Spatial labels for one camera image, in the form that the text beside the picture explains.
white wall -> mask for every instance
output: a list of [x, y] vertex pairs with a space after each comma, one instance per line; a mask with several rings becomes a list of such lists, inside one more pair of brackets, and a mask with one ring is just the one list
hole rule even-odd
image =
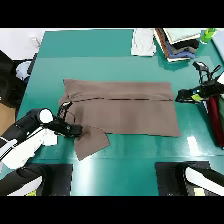
[[0, 50], [13, 60], [33, 58], [39, 49], [33, 46], [30, 36], [35, 36], [41, 41], [45, 31], [58, 30], [80, 30], [80, 28], [0, 28]]

green bottle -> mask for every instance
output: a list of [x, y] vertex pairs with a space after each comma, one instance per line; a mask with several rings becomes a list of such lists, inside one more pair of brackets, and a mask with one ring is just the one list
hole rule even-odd
[[201, 43], [207, 44], [212, 39], [215, 33], [216, 33], [216, 28], [207, 28], [204, 35], [201, 38]]

red cloth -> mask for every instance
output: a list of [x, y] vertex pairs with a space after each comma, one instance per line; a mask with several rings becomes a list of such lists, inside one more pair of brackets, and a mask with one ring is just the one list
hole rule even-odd
[[207, 101], [208, 116], [212, 125], [212, 129], [218, 146], [224, 146], [224, 133], [219, 117], [218, 100], [216, 97], [210, 97]]

green table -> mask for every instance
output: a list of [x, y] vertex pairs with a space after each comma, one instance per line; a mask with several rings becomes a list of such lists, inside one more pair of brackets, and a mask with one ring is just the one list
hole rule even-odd
[[[46, 32], [18, 118], [32, 108], [58, 110], [63, 78], [97, 81], [172, 83], [174, 95], [198, 85], [194, 60], [169, 63], [155, 41], [153, 57], [131, 56], [133, 30]], [[213, 69], [222, 64], [213, 43], [201, 45], [196, 61]], [[73, 163], [71, 195], [158, 195], [157, 161], [209, 160], [224, 174], [224, 150], [216, 147], [202, 106], [175, 103], [181, 136], [109, 134], [111, 145], [78, 161], [73, 139], [59, 137], [58, 145], [42, 146], [33, 163]], [[10, 170], [3, 168], [1, 177]]]

wooden floor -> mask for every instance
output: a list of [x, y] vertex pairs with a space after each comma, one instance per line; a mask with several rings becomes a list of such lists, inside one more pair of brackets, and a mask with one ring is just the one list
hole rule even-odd
[[0, 103], [0, 136], [15, 122], [15, 108], [9, 108]]

